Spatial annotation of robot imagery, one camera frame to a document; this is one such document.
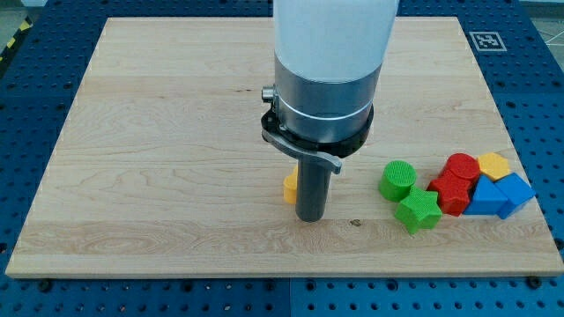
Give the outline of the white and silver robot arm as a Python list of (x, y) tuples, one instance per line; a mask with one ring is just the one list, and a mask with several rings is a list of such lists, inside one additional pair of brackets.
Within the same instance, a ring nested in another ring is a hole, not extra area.
[(276, 0), (275, 128), (334, 144), (371, 122), (398, 0)]

